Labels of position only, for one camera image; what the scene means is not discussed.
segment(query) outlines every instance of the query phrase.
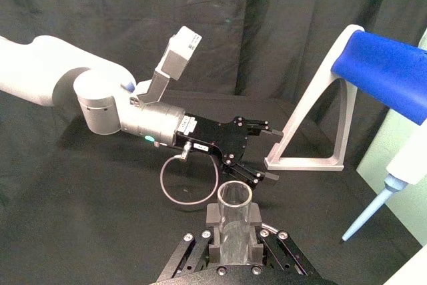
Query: screw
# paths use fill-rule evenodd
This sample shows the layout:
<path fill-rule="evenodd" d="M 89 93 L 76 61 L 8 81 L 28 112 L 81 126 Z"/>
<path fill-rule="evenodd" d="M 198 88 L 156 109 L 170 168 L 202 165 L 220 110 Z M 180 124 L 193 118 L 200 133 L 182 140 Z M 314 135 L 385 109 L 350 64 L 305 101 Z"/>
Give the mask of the screw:
<path fill-rule="evenodd" d="M 261 237 L 267 237 L 270 233 L 267 230 L 261 230 L 260 235 Z"/>
<path fill-rule="evenodd" d="M 259 266 L 254 266 L 251 268 L 253 275 L 260 275 L 262 273 L 262 269 Z"/>
<path fill-rule="evenodd" d="M 288 233 L 287 232 L 279 232 L 278 236 L 281 240 L 285 240 L 286 238 L 288 238 Z"/>
<path fill-rule="evenodd" d="M 193 235 L 191 235 L 190 233 L 188 233 L 188 234 L 186 234 L 186 235 L 184 235 L 184 240 L 186 241 L 186 242 L 189 242 L 190 240 L 192 240 L 193 239 Z"/>
<path fill-rule="evenodd" d="M 211 232 L 209 230 L 205 230 L 203 233 L 201 233 L 201 236 L 203 238 L 209 238 L 211 237 Z"/>
<path fill-rule="evenodd" d="M 216 272 L 218 275 L 224 276 L 227 273 L 227 268 L 225 268 L 224 266 L 220 266 L 217 268 Z"/>

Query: white bracket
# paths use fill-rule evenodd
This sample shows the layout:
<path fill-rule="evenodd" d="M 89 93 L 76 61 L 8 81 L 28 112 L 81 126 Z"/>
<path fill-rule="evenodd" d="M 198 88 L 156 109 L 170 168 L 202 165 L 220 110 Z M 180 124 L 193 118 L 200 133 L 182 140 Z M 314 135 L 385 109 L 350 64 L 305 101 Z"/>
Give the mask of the white bracket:
<path fill-rule="evenodd" d="M 332 72 L 332 66 L 341 56 L 348 40 L 357 30 L 364 29 L 357 25 L 349 25 L 337 38 L 322 64 L 310 82 L 306 92 L 297 104 L 289 121 L 283 129 L 283 138 L 280 143 L 274 144 L 264 163 L 268 170 L 327 170 L 340 171 L 344 168 L 348 134 L 352 122 L 354 102 L 357 87 Z M 329 158 L 285 158 L 282 157 L 292 137 L 301 122 L 307 116 L 318 98 L 336 79 L 340 81 L 340 115 L 335 138 L 334 154 Z"/>

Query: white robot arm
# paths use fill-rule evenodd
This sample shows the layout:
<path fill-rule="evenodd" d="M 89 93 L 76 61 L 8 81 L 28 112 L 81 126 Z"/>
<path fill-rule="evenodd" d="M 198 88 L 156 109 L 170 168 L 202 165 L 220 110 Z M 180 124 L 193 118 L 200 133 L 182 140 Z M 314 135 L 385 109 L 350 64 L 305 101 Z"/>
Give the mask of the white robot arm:
<path fill-rule="evenodd" d="M 178 80 L 201 37 L 182 27 L 170 40 L 153 78 L 138 84 L 126 68 L 76 48 L 58 38 L 40 36 L 29 45 L 0 38 L 0 90 L 44 106 L 75 101 L 91 131 L 119 130 L 144 137 L 156 147 L 174 146 L 215 156 L 227 173 L 255 188 L 278 177 L 241 163 L 248 135 L 277 133 L 267 121 L 236 116 L 219 123 L 185 113 L 160 99 L 170 78 Z"/>

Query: clear plastic cylinder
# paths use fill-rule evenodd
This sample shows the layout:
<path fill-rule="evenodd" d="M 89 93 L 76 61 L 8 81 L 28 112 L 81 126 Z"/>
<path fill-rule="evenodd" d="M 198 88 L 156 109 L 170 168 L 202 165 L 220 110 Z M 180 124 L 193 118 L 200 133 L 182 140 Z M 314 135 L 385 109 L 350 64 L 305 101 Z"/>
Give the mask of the clear plastic cylinder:
<path fill-rule="evenodd" d="M 251 201 L 252 190 L 243 182 L 233 180 L 218 188 L 221 264 L 248 263 Z"/>

